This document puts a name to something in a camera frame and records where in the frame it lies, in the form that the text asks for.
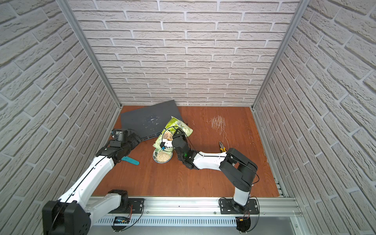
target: aluminum rail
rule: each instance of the aluminum rail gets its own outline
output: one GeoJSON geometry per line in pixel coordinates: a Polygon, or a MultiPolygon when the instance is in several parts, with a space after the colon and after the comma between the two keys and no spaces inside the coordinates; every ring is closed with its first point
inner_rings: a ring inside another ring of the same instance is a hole
{"type": "Polygon", "coordinates": [[[261,84],[261,88],[256,95],[255,101],[253,102],[253,105],[252,105],[252,109],[254,109],[256,107],[257,103],[260,101],[261,96],[264,93],[264,90],[266,88],[266,85],[268,84],[268,81],[271,79],[271,76],[273,75],[275,68],[277,67],[279,61],[281,60],[282,55],[283,55],[284,51],[286,50],[287,45],[290,42],[296,28],[298,27],[300,20],[303,16],[305,10],[307,9],[309,2],[310,2],[310,0],[301,0],[299,2],[298,7],[296,8],[296,12],[295,12],[293,18],[291,19],[290,25],[288,26],[287,31],[286,31],[284,37],[282,38],[281,44],[279,45],[276,56],[274,57],[273,61],[271,62],[269,70],[266,73],[265,79],[261,84]]]}
{"type": "MultiPolygon", "coordinates": [[[[102,197],[92,196],[88,205],[102,197]]],[[[142,197],[145,198],[145,216],[215,216],[234,217],[238,214],[222,215],[216,197],[142,197]]],[[[260,217],[302,217],[295,198],[260,197],[258,198],[260,217]]]]}
{"type": "Polygon", "coordinates": [[[100,79],[102,80],[103,84],[105,85],[107,91],[109,92],[112,100],[116,104],[116,106],[120,109],[121,103],[116,96],[114,89],[112,88],[105,71],[103,70],[102,66],[99,63],[98,58],[95,56],[95,53],[93,49],[91,48],[88,39],[86,38],[85,34],[83,33],[83,30],[80,27],[80,24],[78,23],[76,17],[74,16],[74,13],[68,3],[68,0],[56,0],[58,3],[61,11],[63,12],[64,16],[66,17],[68,23],[72,27],[73,32],[75,33],[78,41],[81,43],[83,49],[85,50],[86,54],[88,55],[88,58],[90,59],[91,63],[93,64],[95,70],[97,71],[100,79]]]}
{"type": "Polygon", "coordinates": [[[268,160],[271,172],[272,172],[274,178],[278,181],[278,183],[281,187],[282,194],[285,195],[286,197],[290,197],[290,195],[288,194],[286,185],[283,181],[283,178],[282,178],[282,176],[281,176],[281,174],[278,170],[278,167],[277,167],[277,161],[278,160],[277,161],[274,160],[273,152],[270,148],[269,142],[267,141],[264,130],[262,129],[257,110],[253,110],[252,114],[253,114],[253,119],[254,119],[255,124],[256,124],[256,128],[257,128],[259,135],[260,135],[261,143],[262,143],[262,146],[264,148],[264,153],[265,153],[266,159],[268,160]]]}

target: rice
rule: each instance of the rice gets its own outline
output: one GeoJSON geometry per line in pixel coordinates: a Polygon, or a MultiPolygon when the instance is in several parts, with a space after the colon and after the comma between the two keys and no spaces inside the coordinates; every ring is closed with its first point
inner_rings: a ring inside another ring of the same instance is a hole
{"type": "Polygon", "coordinates": [[[171,155],[164,151],[160,151],[156,156],[156,160],[158,162],[167,162],[170,158],[171,158],[171,155]]]}

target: black mounting plate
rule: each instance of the black mounting plate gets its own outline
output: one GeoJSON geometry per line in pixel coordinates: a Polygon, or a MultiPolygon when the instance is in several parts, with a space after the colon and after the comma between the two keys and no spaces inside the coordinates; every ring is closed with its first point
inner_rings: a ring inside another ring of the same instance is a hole
{"type": "MultiPolygon", "coordinates": [[[[132,207],[132,213],[133,214],[141,214],[142,213],[142,204],[144,203],[145,199],[144,198],[129,198],[129,203],[133,206],[132,207]]],[[[116,208],[109,213],[111,214],[129,214],[130,213],[130,208],[116,208]]]]}
{"type": "Polygon", "coordinates": [[[143,210],[144,198],[130,198],[129,203],[132,204],[132,213],[141,214],[143,210]]]}
{"type": "MultiPolygon", "coordinates": [[[[222,198],[219,199],[219,205],[221,209],[221,214],[228,215],[228,214],[239,214],[233,209],[233,200],[232,199],[227,199],[227,198],[222,198]]],[[[249,214],[250,215],[257,215],[260,213],[260,210],[257,206],[257,202],[255,199],[248,199],[247,204],[244,206],[246,208],[246,211],[248,213],[249,209],[249,214]]]]}

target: blue plastic handle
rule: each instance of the blue plastic handle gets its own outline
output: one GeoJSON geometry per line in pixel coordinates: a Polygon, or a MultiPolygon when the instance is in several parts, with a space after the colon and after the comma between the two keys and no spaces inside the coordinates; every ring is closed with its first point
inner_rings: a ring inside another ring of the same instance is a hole
{"type": "Polygon", "coordinates": [[[132,164],[134,164],[134,165],[139,165],[139,164],[140,164],[139,161],[136,161],[135,159],[130,158],[130,157],[128,157],[128,156],[123,157],[122,160],[123,160],[123,161],[126,161],[126,162],[129,162],[129,163],[132,163],[132,164]]]}

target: pliers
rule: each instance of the pliers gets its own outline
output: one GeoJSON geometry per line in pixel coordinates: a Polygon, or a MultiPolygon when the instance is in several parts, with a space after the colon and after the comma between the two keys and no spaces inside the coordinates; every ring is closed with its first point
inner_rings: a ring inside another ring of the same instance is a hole
{"type": "Polygon", "coordinates": [[[222,142],[219,142],[219,147],[221,148],[222,153],[226,152],[226,148],[223,146],[222,142]]]}

